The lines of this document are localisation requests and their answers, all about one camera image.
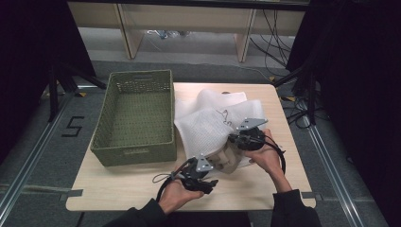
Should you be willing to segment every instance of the metal rail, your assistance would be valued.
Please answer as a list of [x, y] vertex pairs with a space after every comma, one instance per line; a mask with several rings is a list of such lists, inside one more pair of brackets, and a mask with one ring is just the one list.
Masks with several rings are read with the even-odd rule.
[[[304, 103], [302, 103], [301, 106], [304, 109], [306, 108], [306, 105]], [[307, 118], [307, 116], [304, 116], [304, 122], [307, 125], [309, 125], [309, 119]], [[309, 135], [312, 138], [312, 141], [319, 153], [319, 156], [321, 157], [324, 169], [326, 170], [328, 178], [331, 184], [333, 185], [333, 189], [337, 194], [339, 202], [342, 206], [345, 216], [347, 217], [350, 223], [350, 226], [353, 227], [366, 226], [339, 172], [336, 169], [336, 165], [331, 159], [330, 153], [328, 152], [327, 147], [325, 146], [316, 125], [310, 125]]]
[[39, 138], [38, 142], [30, 152], [29, 156], [27, 157], [24, 165], [20, 169], [20, 172], [10, 185], [9, 189], [7, 190], [5, 196], [0, 202], [0, 226], [3, 226], [4, 222], [6, 221], [9, 212], [11, 211], [12, 207], [14, 206], [15, 202], [18, 200], [21, 192], [24, 189], [24, 185], [26, 184], [27, 180], [29, 179], [30, 174], [33, 172], [33, 169], [38, 164], [44, 150], [50, 141], [54, 130], [59, 125], [61, 116], [65, 110], [65, 107], [69, 103], [69, 101], [73, 98], [73, 93], [66, 93], [62, 99], [60, 104], [60, 110], [58, 114], [55, 116], [52, 122], [47, 123], [46, 128], [44, 129], [41, 137]]

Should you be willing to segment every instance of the wooden table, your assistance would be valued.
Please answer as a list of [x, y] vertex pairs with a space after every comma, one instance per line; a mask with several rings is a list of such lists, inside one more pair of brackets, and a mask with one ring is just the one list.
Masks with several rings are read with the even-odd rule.
[[[262, 102], [269, 123], [267, 127], [278, 145], [286, 151], [287, 178], [293, 188], [310, 192], [298, 150], [295, 146], [275, 88], [266, 84], [175, 83], [175, 96], [193, 99], [202, 89], [217, 92], [245, 92], [247, 99]], [[72, 190], [83, 189], [80, 197], [70, 197], [66, 207], [70, 211], [117, 211], [133, 206], [141, 208], [155, 198], [161, 183], [153, 183], [154, 176], [168, 173], [180, 166], [185, 155], [183, 143], [177, 135], [176, 162], [104, 167], [88, 148]], [[258, 165], [237, 169], [230, 175], [221, 174], [218, 185], [210, 195], [191, 201], [184, 211], [269, 210], [273, 208], [275, 187], [269, 175]], [[314, 207], [315, 199], [303, 199]]]

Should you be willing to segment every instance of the metal bracket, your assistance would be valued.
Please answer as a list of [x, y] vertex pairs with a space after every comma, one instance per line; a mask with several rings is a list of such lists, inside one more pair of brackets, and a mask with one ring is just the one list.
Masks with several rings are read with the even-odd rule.
[[245, 131], [256, 128], [268, 122], [268, 119], [245, 118], [245, 120], [236, 128], [237, 131]]
[[206, 172], [213, 170], [213, 166], [206, 160], [206, 158], [201, 154], [198, 157], [197, 172]]

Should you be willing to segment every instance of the person's left hand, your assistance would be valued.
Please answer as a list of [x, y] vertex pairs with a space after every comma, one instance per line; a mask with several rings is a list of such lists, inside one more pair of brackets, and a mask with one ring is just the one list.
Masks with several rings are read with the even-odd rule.
[[180, 209], [187, 202], [199, 199], [204, 195], [201, 191], [189, 191], [183, 187], [181, 180], [176, 179], [168, 184], [160, 198], [159, 205], [166, 215]]

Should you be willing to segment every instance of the black stand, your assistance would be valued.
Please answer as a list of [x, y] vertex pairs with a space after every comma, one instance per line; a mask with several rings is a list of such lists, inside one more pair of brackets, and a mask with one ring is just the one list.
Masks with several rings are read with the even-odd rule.
[[327, 53], [330, 51], [340, 29], [348, 17], [348, 0], [340, 0], [337, 12], [323, 29], [319, 39], [315, 43], [309, 56], [301, 67], [292, 71], [287, 76], [278, 79], [273, 83], [274, 87], [279, 87], [292, 79], [297, 78], [292, 92], [295, 96], [302, 96], [308, 91], [307, 116], [311, 125], [316, 125], [315, 121], [315, 98], [316, 98], [316, 74], [323, 68], [327, 60]]
[[78, 86], [74, 82], [71, 76], [65, 74], [65, 71], [70, 71], [75, 73], [77, 76], [80, 76], [82, 79], [85, 79], [88, 82], [93, 83], [97, 87], [101, 89], [106, 89], [106, 84], [95, 79], [94, 77], [88, 76], [85, 73], [81, 72], [77, 68], [59, 61], [54, 62], [50, 66], [49, 70], [49, 94], [50, 94], [50, 117], [48, 122], [53, 121], [57, 112], [59, 111], [59, 99], [57, 93], [57, 81], [59, 81], [62, 89], [66, 93], [74, 93]]

